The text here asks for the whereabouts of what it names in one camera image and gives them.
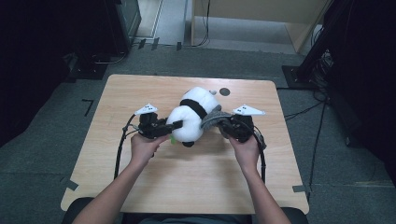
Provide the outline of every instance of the black band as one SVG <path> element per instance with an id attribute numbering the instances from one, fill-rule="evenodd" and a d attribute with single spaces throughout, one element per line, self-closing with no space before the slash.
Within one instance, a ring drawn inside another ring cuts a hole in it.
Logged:
<path id="1" fill-rule="evenodd" d="M 197 113 L 197 115 L 203 119 L 207 113 L 204 110 L 204 108 L 199 105 L 196 101 L 190 100 L 190 99 L 184 99 L 180 102 L 180 105 L 186 105 L 189 106 L 193 111 L 195 111 L 195 113 Z"/>

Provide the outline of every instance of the wooden table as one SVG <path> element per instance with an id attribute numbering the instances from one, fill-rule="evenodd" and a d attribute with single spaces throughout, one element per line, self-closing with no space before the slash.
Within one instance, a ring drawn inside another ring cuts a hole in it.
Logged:
<path id="1" fill-rule="evenodd" d="M 247 104 L 266 112 L 253 117 L 262 131 L 267 170 L 266 184 L 280 206 L 296 207 L 307 213 L 297 163 L 282 108 L 271 81 L 198 77 L 152 77 L 112 75 L 100 99 L 91 127 L 71 176 L 76 190 L 66 189 L 62 209 L 80 197 L 95 197 L 112 180 L 117 149 L 131 115 L 150 103 L 159 118 L 167 118 L 189 89 L 200 86 L 217 91 L 223 111 Z M 219 94 L 228 88 L 228 96 Z M 138 124 L 138 116 L 133 120 Z M 130 141 L 124 142 L 120 171 L 131 157 Z M 138 177 L 122 212 L 253 214 L 248 185 L 234 156 L 233 147 L 213 128 L 191 148 L 166 141 Z"/>
<path id="2" fill-rule="evenodd" d="M 194 17 L 206 17 L 207 1 L 192 0 L 192 44 L 195 33 Z M 211 0 L 209 17 L 285 22 L 291 43 L 295 51 L 300 52 L 317 24 L 322 21 L 331 2 L 332 0 Z"/>

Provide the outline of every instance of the black stand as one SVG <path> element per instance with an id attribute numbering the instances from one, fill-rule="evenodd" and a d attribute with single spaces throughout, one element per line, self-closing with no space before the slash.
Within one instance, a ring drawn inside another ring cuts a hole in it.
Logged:
<path id="1" fill-rule="evenodd" d="M 327 48 L 332 31 L 338 26 L 341 15 L 350 5 L 351 0 L 337 2 L 334 6 L 333 14 L 328 24 L 324 27 L 323 32 L 319 35 L 312 49 L 306 55 L 300 66 L 282 65 L 283 75 L 285 76 L 288 86 L 291 89 L 317 89 L 311 82 L 313 68 L 321 58 Z"/>
<path id="2" fill-rule="evenodd" d="M 81 60 L 78 58 L 68 77 L 69 82 L 76 82 L 76 79 L 96 79 L 101 80 L 107 69 L 106 63 L 94 63 Z"/>

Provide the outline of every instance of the white triangular marker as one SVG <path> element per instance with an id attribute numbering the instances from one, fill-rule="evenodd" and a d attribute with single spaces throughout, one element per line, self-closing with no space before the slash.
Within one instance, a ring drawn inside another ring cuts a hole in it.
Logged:
<path id="1" fill-rule="evenodd" d="M 154 105 L 148 104 L 143 106 L 141 109 L 136 110 L 136 112 L 134 112 L 135 115 L 139 115 L 139 114 L 148 114 L 148 113 L 152 113 L 157 111 L 157 107 L 155 107 Z"/>
<path id="2" fill-rule="evenodd" d="M 265 112 L 262 110 L 258 110 L 256 108 L 253 108 L 248 105 L 242 105 L 239 106 L 238 108 L 234 109 L 233 112 L 238 115 L 245 115 L 245 116 L 250 116 L 250 115 L 265 115 Z"/>

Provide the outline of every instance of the gray carpet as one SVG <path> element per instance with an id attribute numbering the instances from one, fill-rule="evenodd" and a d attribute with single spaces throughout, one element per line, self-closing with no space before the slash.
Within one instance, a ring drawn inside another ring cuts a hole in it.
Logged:
<path id="1" fill-rule="evenodd" d="M 223 77 L 272 80 L 287 87 L 281 65 L 299 65 L 299 55 L 146 45 L 111 64 L 103 80 L 62 83 L 29 128 L 0 148 L 0 223 L 60 223 L 60 203 L 95 108 L 111 74 Z M 279 90 L 285 115 L 318 101 L 312 91 Z M 94 100 L 89 106 L 82 99 Z M 322 105 L 288 120 L 291 142 L 309 192 L 310 223 L 394 223 L 396 190 L 383 163 L 364 148 L 345 145 L 345 132 L 330 105 L 311 175 Z"/>

